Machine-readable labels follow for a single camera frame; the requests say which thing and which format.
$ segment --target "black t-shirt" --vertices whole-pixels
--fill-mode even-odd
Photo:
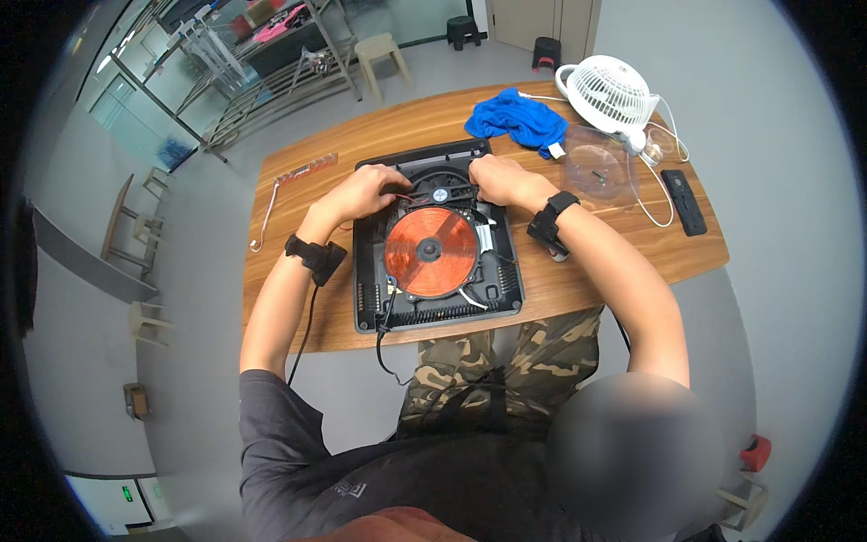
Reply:
[[[322,414],[264,370],[240,377],[241,500],[255,542],[331,532],[415,506],[479,541],[604,540],[547,491],[542,444],[484,433],[383,442],[331,455]]]

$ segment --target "black remote control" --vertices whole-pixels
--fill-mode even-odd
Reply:
[[[683,231],[687,237],[707,233],[707,224],[701,216],[699,204],[695,201],[693,189],[689,187],[687,176],[680,169],[663,169],[662,182],[671,194],[671,201],[675,204],[677,214],[681,217]]]

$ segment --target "pink object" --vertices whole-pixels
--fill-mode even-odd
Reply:
[[[305,7],[307,7],[305,4],[301,4],[300,6],[296,6],[295,8],[292,9],[292,11],[289,12],[289,15],[286,17],[286,19],[282,23],[276,25],[274,28],[265,27],[265,28],[261,29],[259,32],[257,32],[256,35],[253,37],[253,41],[265,43],[270,39],[273,39],[277,36],[280,36],[286,30],[288,30],[286,28],[286,23],[291,21],[292,17],[297,15],[298,12],[303,10]]]

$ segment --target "white desk fan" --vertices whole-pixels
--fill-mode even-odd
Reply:
[[[567,101],[593,127],[606,134],[619,137],[627,154],[630,157],[639,156],[662,186],[662,190],[668,198],[671,218],[666,224],[657,222],[636,194],[639,205],[645,214],[653,220],[654,224],[660,227],[670,225],[675,217],[671,195],[662,183],[662,179],[653,170],[653,166],[659,163],[664,152],[660,145],[652,140],[648,141],[648,137],[644,133],[644,128],[648,124],[664,130],[675,138],[677,154],[681,161],[689,160],[689,151],[677,137],[674,116],[671,117],[673,132],[650,121],[650,116],[659,101],[665,104],[668,113],[671,114],[671,108],[668,107],[665,100],[659,95],[651,94],[648,84],[641,75],[626,62],[613,56],[589,56],[580,64],[561,66],[557,69],[554,82],[565,99],[524,93],[521,95],[526,98]],[[681,154],[681,147],[686,152],[686,156]]]

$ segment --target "copper coil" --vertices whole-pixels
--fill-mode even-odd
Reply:
[[[463,285],[476,265],[473,227],[444,207],[423,207],[398,220],[385,241],[385,269],[401,290],[440,297]]]

